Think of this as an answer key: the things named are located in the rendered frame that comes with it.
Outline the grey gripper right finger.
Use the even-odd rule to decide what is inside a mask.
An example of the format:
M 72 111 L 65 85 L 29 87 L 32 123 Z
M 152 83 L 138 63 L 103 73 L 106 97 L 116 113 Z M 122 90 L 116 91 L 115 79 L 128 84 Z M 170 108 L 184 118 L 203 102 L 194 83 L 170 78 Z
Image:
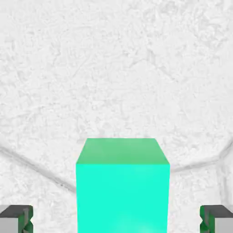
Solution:
M 233 233 L 233 213 L 223 205 L 202 205 L 200 217 L 200 233 Z

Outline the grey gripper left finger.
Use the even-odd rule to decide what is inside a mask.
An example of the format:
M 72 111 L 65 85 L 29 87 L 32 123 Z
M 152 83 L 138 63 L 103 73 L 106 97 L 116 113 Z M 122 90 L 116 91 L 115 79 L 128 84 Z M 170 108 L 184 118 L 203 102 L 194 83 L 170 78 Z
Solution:
M 33 233 L 33 206 L 0 205 L 0 233 Z

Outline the small turquoise cube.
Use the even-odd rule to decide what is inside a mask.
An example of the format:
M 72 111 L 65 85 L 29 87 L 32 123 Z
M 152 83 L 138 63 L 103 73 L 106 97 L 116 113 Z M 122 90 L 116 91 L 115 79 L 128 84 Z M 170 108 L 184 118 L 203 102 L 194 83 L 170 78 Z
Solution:
M 167 233 L 169 179 L 154 138 L 88 138 L 76 162 L 77 233 Z

